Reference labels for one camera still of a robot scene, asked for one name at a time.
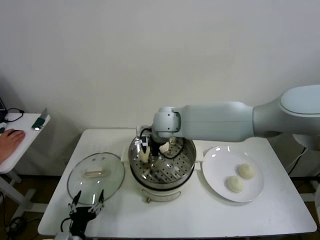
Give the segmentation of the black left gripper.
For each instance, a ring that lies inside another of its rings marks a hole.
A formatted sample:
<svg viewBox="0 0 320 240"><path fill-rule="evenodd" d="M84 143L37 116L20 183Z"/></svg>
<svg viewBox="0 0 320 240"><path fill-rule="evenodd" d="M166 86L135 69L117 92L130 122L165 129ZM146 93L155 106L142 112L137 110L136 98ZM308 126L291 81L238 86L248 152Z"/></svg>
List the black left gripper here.
<svg viewBox="0 0 320 240"><path fill-rule="evenodd" d="M80 190L73 198L72 202L68 204L70 214L70 227L69 232L74 237L85 237L87 225L90 221L94 220L104 208L104 190L101 191L98 202L92 207L77 207L82 191Z"/></svg>

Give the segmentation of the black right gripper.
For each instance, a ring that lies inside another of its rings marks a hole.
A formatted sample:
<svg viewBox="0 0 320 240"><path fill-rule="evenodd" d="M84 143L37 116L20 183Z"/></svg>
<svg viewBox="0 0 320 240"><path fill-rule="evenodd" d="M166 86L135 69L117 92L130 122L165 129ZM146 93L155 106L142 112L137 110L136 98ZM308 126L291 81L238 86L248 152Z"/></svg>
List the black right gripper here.
<svg viewBox="0 0 320 240"><path fill-rule="evenodd" d="M159 138L157 135L154 135L152 133L146 133L144 135L144 142L142 140L136 140L135 146L136 151L138 154L148 153L148 145L150 146L150 153L151 153L151 161L155 162L160 154L160 144L162 143L162 139Z"/></svg>

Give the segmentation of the bare human hand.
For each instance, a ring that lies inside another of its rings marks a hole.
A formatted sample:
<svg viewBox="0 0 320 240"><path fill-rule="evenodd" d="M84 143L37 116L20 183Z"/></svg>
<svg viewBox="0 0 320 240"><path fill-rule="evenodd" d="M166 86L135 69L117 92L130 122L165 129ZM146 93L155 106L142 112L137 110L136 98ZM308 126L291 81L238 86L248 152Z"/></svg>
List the bare human hand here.
<svg viewBox="0 0 320 240"><path fill-rule="evenodd" d="M8 159L24 140L23 130L8 129L0 136L0 163Z"/></svg>

